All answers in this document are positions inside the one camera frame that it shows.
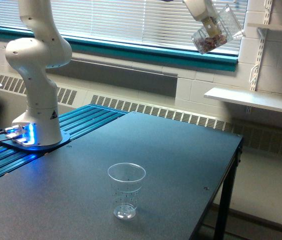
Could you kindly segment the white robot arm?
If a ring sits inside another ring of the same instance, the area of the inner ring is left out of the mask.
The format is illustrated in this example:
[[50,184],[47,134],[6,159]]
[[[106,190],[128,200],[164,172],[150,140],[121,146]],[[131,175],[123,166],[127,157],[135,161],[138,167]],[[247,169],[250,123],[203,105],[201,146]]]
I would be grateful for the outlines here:
[[48,0],[20,0],[19,16],[33,37],[10,41],[5,57],[22,77],[26,88],[26,111],[12,121],[5,137],[29,151],[51,149],[69,142],[70,135],[60,129],[57,85],[46,69],[59,68],[72,58],[70,44],[61,36]]

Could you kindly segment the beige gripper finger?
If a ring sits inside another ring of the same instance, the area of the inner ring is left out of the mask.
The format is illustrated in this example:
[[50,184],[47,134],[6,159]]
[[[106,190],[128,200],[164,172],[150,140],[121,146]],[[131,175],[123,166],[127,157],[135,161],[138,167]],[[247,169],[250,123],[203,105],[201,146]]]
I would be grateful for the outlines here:
[[218,36],[221,34],[221,30],[217,25],[217,21],[209,16],[202,20],[202,24],[208,33],[209,37],[214,38],[215,36]]

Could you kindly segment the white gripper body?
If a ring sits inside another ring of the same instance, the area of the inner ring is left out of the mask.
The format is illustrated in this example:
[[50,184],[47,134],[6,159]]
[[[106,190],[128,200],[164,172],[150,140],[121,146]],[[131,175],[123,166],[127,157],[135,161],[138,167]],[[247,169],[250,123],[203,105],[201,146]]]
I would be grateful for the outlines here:
[[218,16],[211,0],[183,0],[183,3],[196,21]]

